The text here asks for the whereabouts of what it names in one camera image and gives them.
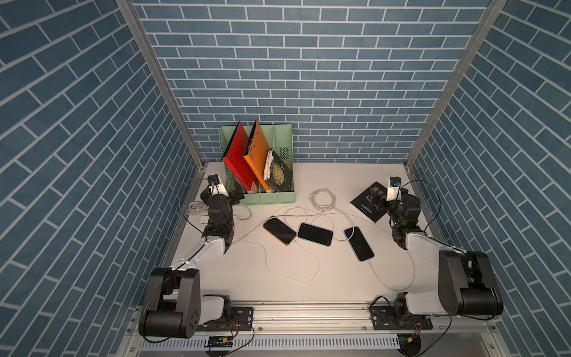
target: black book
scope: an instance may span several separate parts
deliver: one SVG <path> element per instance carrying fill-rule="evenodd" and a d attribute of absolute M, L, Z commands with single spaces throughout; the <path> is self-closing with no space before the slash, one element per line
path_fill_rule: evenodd
<path fill-rule="evenodd" d="M 357 196 L 353 201 L 351 201 L 351 204 L 357 207 L 359 211 L 361 211 L 365 216 L 376 223 L 385 213 L 387 213 L 387 210 L 380 207 L 377 210 L 376 207 L 371 205 L 371 196 L 369 194 L 371 190 L 380 194 L 381 196 L 387 196 L 387 188 L 379 182 L 375 182 L 371 186 L 367 187 L 367 189 L 363 191 L 363 193 L 361 193 L 359 196 Z"/>
<path fill-rule="evenodd" d="M 270 149 L 266 157 L 264 181 L 270 185 L 272 191 L 290 192 L 293 190 L 293 172 L 291 168 L 272 149 Z"/>

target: metal mounting plate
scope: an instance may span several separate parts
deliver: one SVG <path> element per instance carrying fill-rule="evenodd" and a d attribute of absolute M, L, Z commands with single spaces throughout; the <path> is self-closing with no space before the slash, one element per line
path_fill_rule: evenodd
<path fill-rule="evenodd" d="M 371 321 L 376 331 L 384 330 L 402 330 L 406 327 L 411 331 L 415 330 L 415 324 L 420 322 L 423 330 L 432 330 L 432 322 L 426 315 L 411 315 L 398 321 L 399 326 L 393 320 L 395 317 L 395 308 L 392 306 L 373 306 L 371 308 Z"/>
<path fill-rule="evenodd" d="M 237 317 L 239 321 L 244 323 L 239 323 L 235 319 L 221 323 L 207 322 L 200 325 L 196 330 L 205 332 L 236 331 L 236 324 L 238 324 L 240 331 L 252 331 L 252 328 L 245 324 L 251 323 L 252 318 L 254 318 L 254 309 L 252 307 L 233 307 L 232 316 Z"/>

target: black smartphone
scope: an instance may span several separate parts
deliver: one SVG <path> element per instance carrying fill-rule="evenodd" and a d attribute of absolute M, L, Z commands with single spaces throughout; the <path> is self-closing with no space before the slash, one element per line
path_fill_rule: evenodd
<path fill-rule="evenodd" d="M 302 223 L 301 226 L 299 226 L 297 236 L 328 247 L 331 245 L 331 240 L 333 239 L 333 231 L 313 226 L 311 224 Z"/>
<path fill-rule="evenodd" d="M 365 260 L 371 259 L 375 256 L 375 253 L 373 253 L 371 247 L 369 247 L 369 243 L 367 243 L 365 237 L 363 237 L 363 233 L 361 233 L 359 227 L 348 228 L 344 232 L 347 238 L 351 237 L 349 239 L 349 243 L 351 244 L 351 248 L 353 248 L 359 262 L 364 262 Z"/>
<path fill-rule="evenodd" d="M 274 237 L 278 238 L 282 243 L 288 245 L 295 238 L 295 231 L 289 228 L 278 218 L 272 218 L 264 223 L 264 229 L 270 232 Z"/>

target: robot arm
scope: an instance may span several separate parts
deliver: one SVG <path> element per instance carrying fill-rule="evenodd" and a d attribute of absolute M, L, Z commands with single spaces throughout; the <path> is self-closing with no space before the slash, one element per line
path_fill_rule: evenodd
<path fill-rule="evenodd" d="M 398 190 L 400 199 L 394 194 Z M 396 318 L 406 315 L 500 315 L 504 305 L 488 256 L 463 251 L 428 236 L 419 226 L 420 200 L 401 188 L 400 178 L 389 179 L 385 202 L 393 222 L 393 240 L 438 267 L 438 285 L 424 292 L 401 292 L 395 300 Z"/>
<path fill-rule="evenodd" d="M 244 196 L 239 190 L 230 196 L 218 175 L 207 180 L 208 187 L 200 198 L 208 206 L 208 224 L 198 249 L 181 259 L 181 265 L 156 268 L 151 273 L 139 321 L 141 336 L 190 338 L 205 322 L 231 319 L 228 296 L 200 293 L 200 271 L 214 264 L 232 244 L 232 205 Z"/>

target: brick wall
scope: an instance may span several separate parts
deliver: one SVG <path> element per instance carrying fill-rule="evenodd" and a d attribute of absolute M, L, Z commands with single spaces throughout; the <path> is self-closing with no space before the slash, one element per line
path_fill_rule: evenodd
<path fill-rule="evenodd" d="M 413 168 L 450 242 L 490 255 L 514 356 L 571 347 L 570 19 L 509 0 Z"/>
<path fill-rule="evenodd" d="M 0 4 L 0 356 L 117 351 L 195 172 L 113 0 Z"/>
<path fill-rule="evenodd" d="M 488 0 L 135 0 L 207 161 L 291 123 L 297 161 L 402 162 Z"/>

